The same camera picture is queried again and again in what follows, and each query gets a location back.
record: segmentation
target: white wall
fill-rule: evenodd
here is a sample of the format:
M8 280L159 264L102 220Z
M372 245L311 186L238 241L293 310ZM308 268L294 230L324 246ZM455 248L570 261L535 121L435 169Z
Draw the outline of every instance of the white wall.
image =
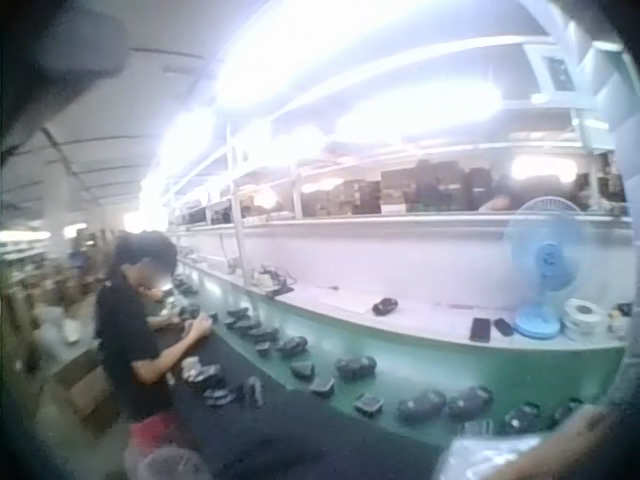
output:
M247 264L267 263L303 283L380 297L515 308L531 288L512 269L503 230L410 222L247 228ZM631 231L600 227L592 234L593 255L571 295L603 307L630 301L636 264ZM227 255L237 255L231 229L191 232L180 242L223 256L220 237Z

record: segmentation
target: electronic device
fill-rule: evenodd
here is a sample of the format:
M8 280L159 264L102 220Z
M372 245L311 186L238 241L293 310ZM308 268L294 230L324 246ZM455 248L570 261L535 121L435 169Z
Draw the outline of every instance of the electronic device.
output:
M189 307L189 317L191 317L192 320L195 320L198 318L198 315L200 315L200 305L191 305Z
M504 318L496 318L493 321L493 326L496 327L496 330L498 330L500 335L503 337L513 336L513 325L507 322Z
M229 315L231 318L243 317L248 313L249 313L248 307L238 308L236 310L227 310L227 315Z
M328 399L333 397L336 381L333 378L316 378L309 391L320 398Z
M256 352L261 357L268 357L271 354L271 342L256 343Z
M475 420L460 425L460 435L486 437L493 435L493 421L490 419Z
M378 303L374 304L371 310L378 317L384 317L389 315L396 308L398 308L398 301L395 298L383 298Z
M241 335L245 334L251 330L256 328L260 328L262 326L262 322L260 320L248 319L248 320L240 320L232 326L232 330L234 332L238 332Z
M275 342L280 331L275 327L262 326L247 332L247 338L254 342Z
M368 355L339 358L335 364L338 376L345 381L351 382L374 376L377 366L376 359Z
M633 305L631 303L619 303L615 308L623 317L630 317L633 313Z
M358 395L353 406L356 412L368 418L373 418L382 412L384 401L379 397L374 397L368 393Z
M312 362L294 362L289 370L294 377L305 382L310 382L316 376L316 366Z
M258 377L249 377L244 383L245 405L253 408L260 408L264 405L264 389L262 381Z
M469 422L489 411L493 404L493 392L484 386L476 386L450 397L446 414L452 420Z
M275 288L265 293L265 297L273 300L276 297L279 297L281 295L284 295L285 293L291 293L291 292L293 292L293 288L291 288L289 285L285 283L283 285L280 285L278 288Z
M410 400L398 403L398 418L405 423L428 422L440 415L447 403L447 397L439 390L425 390Z
M491 341L491 320L475 317L471 324L469 340L477 343L489 343Z
M511 217L504 239L514 269L535 295L516 312L514 328L521 335L546 340L560 334L555 305L564 301L558 297L584 273L593 249L589 226L578 213L578 207L562 198L539 197Z
M504 418L504 433L521 435L532 432L540 418L540 412L540 405L533 402L525 402L514 408Z
M584 405L584 402L579 398L570 398L565 405L553 412L549 422L549 428L556 428L558 425L562 425L571 415L573 415L573 412L582 407L582 405Z
M236 399L236 395L226 388L209 389L204 392L205 403L210 407L224 407Z
M282 342L276 350L283 358L293 358L307 350L309 341L305 337L291 337Z

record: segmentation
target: smartphone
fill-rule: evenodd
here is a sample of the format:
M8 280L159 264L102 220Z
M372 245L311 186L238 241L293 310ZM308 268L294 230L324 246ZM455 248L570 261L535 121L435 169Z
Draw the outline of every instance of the smartphone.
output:
M498 330L503 337L513 336L513 325L504 318L496 318L493 321L493 326L496 327L496 330Z
M471 324L469 340L478 343L489 343L491 341L491 320L488 318L474 318Z

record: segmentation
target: hand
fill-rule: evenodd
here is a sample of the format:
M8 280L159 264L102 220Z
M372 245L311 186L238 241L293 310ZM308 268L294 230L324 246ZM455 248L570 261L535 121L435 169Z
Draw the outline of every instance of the hand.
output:
M199 340L209 333L211 333L211 319L201 313L191 324L188 335L194 340Z

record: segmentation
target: black t-shirt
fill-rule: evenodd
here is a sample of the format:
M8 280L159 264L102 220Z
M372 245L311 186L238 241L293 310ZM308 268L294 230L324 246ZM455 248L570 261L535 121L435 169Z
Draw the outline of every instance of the black t-shirt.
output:
M105 372L134 422L172 408L164 377L146 385L136 377L131 363L160 356L156 338L149 327L144 304L123 275L116 275L98 292L96 337L100 341Z

